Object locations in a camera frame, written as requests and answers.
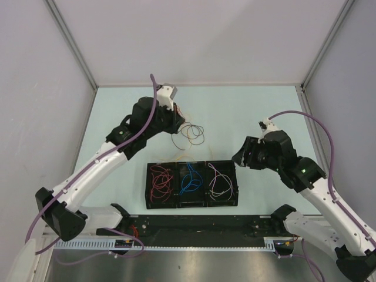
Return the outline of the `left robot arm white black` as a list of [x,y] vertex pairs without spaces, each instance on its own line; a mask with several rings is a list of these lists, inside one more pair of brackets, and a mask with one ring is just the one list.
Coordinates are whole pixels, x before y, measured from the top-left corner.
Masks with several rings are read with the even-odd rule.
[[84,207],[82,203],[115,169],[145,148],[150,138],[161,132],[176,134],[183,123],[172,98],[140,98],[83,168],[52,190],[42,187],[36,192],[41,218],[62,241],[88,230],[125,234],[130,221],[119,204]]

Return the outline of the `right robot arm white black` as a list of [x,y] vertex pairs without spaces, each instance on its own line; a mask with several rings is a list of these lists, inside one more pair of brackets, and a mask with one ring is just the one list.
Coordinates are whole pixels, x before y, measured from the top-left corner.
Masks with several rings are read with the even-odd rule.
[[350,281],[367,281],[375,273],[375,230],[339,196],[314,160],[297,155],[286,132],[266,131],[262,137],[246,137],[232,160],[241,167],[276,172],[330,225],[325,228],[285,204],[271,215],[271,229],[276,235],[289,232],[306,239],[335,260]]

